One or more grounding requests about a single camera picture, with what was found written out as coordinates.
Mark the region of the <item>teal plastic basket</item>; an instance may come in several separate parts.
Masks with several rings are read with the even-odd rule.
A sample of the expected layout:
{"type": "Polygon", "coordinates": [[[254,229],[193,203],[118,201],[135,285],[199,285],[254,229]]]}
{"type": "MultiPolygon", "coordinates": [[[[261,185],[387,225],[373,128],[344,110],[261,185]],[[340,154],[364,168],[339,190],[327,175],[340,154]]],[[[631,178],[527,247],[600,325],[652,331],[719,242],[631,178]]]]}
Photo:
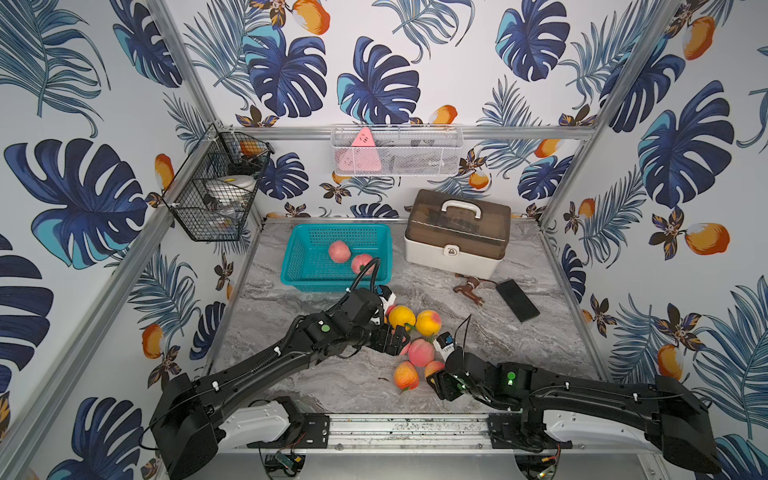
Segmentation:
{"type": "Polygon", "coordinates": [[[359,274],[361,287],[386,284],[392,267],[392,234],[383,224],[301,224],[287,243],[281,281],[304,293],[342,292],[359,274]]]}

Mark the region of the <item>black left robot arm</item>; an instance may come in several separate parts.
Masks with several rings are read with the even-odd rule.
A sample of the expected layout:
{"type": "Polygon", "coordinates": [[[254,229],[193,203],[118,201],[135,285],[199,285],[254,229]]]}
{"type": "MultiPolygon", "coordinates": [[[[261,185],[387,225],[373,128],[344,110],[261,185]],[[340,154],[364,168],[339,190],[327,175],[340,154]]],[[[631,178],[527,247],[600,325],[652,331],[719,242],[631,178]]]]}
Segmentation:
{"type": "Polygon", "coordinates": [[[186,479],[207,465],[225,438],[224,421],[283,379],[348,348],[399,355],[409,336],[387,322],[394,303],[387,286],[350,290],[323,311],[297,316],[279,341],[248,359],[195,380],[170,380],[149,423],[168,476],[186,479]]]}

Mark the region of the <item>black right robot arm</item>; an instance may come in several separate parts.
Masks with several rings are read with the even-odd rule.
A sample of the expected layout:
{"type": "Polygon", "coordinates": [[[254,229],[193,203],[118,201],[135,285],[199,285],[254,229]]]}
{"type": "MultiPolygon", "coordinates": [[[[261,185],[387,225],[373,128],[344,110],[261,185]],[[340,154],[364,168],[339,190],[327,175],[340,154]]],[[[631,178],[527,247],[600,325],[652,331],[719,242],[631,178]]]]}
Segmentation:
{"type": "Polygon", "coordinates": [[[548,432],[544,414],[557,410],[640,430],[663,458],[685,470],[718,474],[721,463],[705,403],[678,380],[616,384],[561,374],[533,365],[492,364],[456,348],[445,367],[426,378],[436,395],[453,401],[468,395],[494,409],[491,442],[531,453],[572,447],[548,432]]]}

